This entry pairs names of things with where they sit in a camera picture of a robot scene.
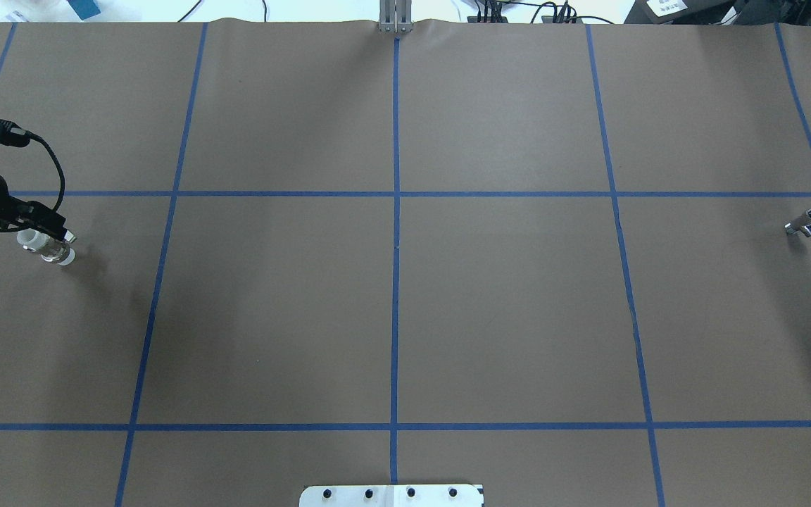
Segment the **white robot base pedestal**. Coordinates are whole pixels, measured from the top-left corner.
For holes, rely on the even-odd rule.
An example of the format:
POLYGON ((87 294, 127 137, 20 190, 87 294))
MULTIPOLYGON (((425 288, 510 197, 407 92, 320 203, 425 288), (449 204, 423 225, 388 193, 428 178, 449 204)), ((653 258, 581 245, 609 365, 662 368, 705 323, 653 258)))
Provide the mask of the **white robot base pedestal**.
POLYGON ((315 485, 303 489, 299 506, 484 506, 475 484, 315 485))

